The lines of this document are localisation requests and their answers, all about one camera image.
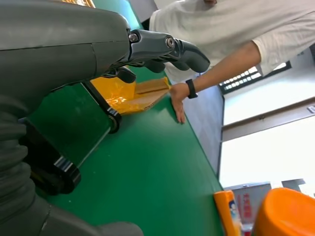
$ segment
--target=white wall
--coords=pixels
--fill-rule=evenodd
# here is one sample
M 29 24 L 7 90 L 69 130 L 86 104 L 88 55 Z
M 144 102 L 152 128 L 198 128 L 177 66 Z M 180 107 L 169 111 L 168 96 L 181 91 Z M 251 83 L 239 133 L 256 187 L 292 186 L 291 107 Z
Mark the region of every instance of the white wall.
M 310 50 L 290 62 L 292 69 L 224 95 L 224 125 L 313 97 L 315 65 Z
M 154 0 L 129 0 L 141 22 L 149 19 L 152 13 L 156 11 Z
M 168 4 L 171 4 L 172 2 L 178 1 L 178 0 L 154 0 L 154 1 L 156 2 L 156 6 L 159 9 L 162 9 L 163 7 L 165 7 Z
M 315 180 L 315 116 L 222 144 L 220 183 Z

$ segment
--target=robotic hand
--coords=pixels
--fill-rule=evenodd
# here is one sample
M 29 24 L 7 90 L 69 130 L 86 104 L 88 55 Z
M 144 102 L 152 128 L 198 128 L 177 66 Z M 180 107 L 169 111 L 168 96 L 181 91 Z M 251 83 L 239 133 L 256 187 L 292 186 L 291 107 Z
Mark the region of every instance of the robotic hand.
M 100 76 L 135 75 L 122 66 L 154 72 L 171 62 L 181 70 L 208 69 L 198 48 L 168 34 L 130 31 L 116 13 L 48 0 L 0 2 L 0 232 L 10 236 L 137 236 L 134 225 L 94 227 L 36 195 L 19 118 L 51 91 Z

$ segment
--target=window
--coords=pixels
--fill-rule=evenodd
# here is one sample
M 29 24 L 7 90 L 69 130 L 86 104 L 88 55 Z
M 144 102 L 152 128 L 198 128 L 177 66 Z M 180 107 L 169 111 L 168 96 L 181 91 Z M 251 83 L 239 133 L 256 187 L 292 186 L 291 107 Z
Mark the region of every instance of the window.
M 276 68 L 273 69 L 273 72 L 263 77 L 261 75 L 261 73 L 259 73 L 257 70 L 256 67 L 252 67 L 240 75 L 220 83 L 220 89 L 223 94 L 227 94 L 229 92 L 233 92 L 237 89 L 243 88 L 245 86 L 251 85 L 257 81 L 263 80 L 264 78 L 278 74 L 290 68 L 292 68 L 291 63 L 288 61 L 286 63 L 280 64 Z

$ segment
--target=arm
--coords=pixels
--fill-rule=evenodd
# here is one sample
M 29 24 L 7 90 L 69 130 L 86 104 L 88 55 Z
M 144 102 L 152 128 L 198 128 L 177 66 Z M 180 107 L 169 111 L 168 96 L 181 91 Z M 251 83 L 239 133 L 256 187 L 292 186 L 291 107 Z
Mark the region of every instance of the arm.
M 193 84 L 196 92 L 199 92 L 239 75 L 260 62 L 261 54 L 258 48 L 251 41 L 227 56 L 207 73 L 195 79 Z M 182 101 L 189 95 L 188 86 L 184 83 L 177 84 L 172 86 L 170 93 L 178 121 L 184 123 L 185 115 Z
M 227 56 L 207 73 L 194 80 L 196 92 L 239 75 L 261 62 L 261 54 L 254 42 L 247 43 Z

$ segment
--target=fingers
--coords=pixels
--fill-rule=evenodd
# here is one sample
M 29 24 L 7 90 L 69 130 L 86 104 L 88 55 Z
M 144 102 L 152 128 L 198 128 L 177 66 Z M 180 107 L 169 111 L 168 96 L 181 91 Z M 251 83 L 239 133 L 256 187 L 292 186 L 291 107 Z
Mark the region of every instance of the fingers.
M 175 110 L 176 118 L 179 123 L 185 123 L 185 113 L 184 112 L 183 103 L 173 104 L 174 110 Z

